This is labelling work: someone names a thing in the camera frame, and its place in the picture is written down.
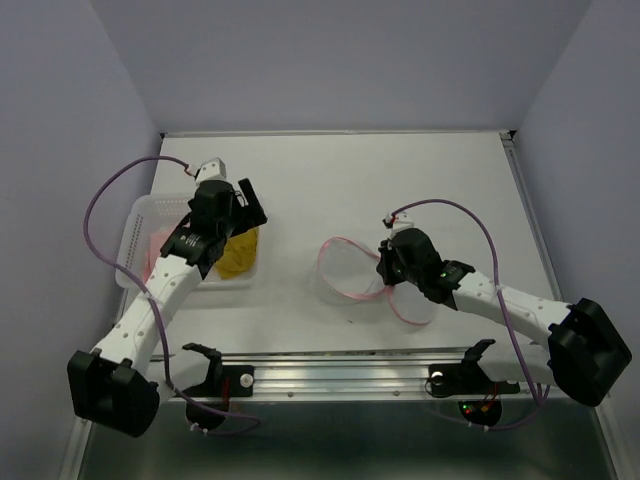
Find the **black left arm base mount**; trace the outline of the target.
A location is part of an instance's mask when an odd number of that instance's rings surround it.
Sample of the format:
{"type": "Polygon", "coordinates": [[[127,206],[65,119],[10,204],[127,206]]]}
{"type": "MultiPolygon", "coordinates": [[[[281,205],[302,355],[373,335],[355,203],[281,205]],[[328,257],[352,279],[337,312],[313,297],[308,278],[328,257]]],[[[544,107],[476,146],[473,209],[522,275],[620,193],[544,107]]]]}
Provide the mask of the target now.
{"type": "Polygon", "coordinates": [[[223,363],[215,348],[190,342],[171,357],[169,393],[186,402],[185,419],[192,432],[230,436],[261,425],[258,417],[231,411],[231,400],[253,395],[255,368],[223,363]]]}

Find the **yellow garment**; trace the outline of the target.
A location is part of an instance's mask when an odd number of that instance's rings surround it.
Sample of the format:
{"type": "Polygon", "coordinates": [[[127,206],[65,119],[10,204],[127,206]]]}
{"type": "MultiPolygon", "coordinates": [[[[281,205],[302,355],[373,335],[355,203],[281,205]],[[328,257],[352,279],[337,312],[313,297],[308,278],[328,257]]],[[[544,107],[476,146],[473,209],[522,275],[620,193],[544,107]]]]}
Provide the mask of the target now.
{"type": "Polygon", "coordinates": [[[222,280],[231,280],[247,273],[255,264],[259,228],[252,228],[229,239],[222,257],[214,267],[222,280]]]}

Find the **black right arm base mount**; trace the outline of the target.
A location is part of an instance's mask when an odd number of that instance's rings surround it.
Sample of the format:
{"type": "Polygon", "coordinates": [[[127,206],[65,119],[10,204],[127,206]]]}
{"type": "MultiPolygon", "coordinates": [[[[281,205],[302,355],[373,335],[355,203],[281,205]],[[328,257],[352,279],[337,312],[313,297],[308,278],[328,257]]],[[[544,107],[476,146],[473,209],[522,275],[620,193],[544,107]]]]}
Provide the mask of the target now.
{"type": "Polygon", "coordinates": [[[495,343],[493,339],[480,340],[465,351],[460,361],[430,367],[424,383],[425,392],[435,399],[462,396],[458,401],[462,419],[471,427],[488,431],[506,429],[498,426],[503,412],[500,396],[521,391],[518,383],[491,380],[480,368],[483,354],[495,343]]]}

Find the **white mesh laundry bag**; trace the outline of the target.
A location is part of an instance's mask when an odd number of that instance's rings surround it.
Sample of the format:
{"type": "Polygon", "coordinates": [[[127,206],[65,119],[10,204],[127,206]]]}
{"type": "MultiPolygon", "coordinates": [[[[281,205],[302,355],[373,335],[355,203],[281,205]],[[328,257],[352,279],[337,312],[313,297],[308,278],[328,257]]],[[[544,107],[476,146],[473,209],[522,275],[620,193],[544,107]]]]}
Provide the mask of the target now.
{"type": "Polygon", "coordinates": [[[335,305],[378,307],[412,328],[434,322],[438,307],[407,283],[387,286],[376,271],[381,255],[362,242],[342,236],[327,239],[320,247],[314,283],[317,295],[335,305]]]}

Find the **pink bra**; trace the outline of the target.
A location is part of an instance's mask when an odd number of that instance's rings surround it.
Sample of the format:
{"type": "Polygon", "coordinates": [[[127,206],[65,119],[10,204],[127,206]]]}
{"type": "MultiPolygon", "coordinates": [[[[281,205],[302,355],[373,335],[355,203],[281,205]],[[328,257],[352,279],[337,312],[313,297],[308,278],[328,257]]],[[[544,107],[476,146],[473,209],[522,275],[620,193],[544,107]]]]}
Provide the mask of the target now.
{"type": "Polygon", "coordinates": [[[170,229],[162,229],[152,233],[149,237],[149,246],[146,251],[144,262],[142,280],[146,282],[153,271],[155,262],[160,256],[161,248],[171,235],[170,229]]]}

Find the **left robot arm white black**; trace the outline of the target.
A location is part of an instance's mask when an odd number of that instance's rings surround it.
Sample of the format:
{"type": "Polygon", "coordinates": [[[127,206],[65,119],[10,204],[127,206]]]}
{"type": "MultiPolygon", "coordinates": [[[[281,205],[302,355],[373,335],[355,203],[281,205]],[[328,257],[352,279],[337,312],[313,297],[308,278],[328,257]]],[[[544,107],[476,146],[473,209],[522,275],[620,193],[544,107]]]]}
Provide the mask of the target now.
{"type": "Polygon", "coordinates": [[[133,438],[146,432],[167,399],[185,398],[192,387],[227,399],[240,379],[237,372],[225,373],[219,351],[196,343],[184,345],[183,352],[207,360],[173,374],[166,356],[162,379],[147,377],[155,348],[168,347],[166,326],[223,256],[228,241],[267,221],[248,179],[236,186],[203,180],[189,208],[116,326],[91,351],[75,352],[67,364],[75,414],[133,438]]]}

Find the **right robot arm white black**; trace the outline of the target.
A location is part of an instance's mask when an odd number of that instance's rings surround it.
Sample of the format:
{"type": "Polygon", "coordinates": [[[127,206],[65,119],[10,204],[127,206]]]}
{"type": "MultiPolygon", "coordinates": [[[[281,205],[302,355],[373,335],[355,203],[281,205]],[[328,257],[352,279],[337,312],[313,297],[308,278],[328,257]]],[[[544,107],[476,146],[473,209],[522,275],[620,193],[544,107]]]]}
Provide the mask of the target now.
{"type": "Polygon", "coordinates": [[[497,286],[473,267],[443,260],[416,228],[381,242],[383,282],[408,282],[431,302],[509,326],[549,353],[554,385],[573,400],[599,405],[632,359],[604,309],[583,298],[547,301],[497,286]]]}

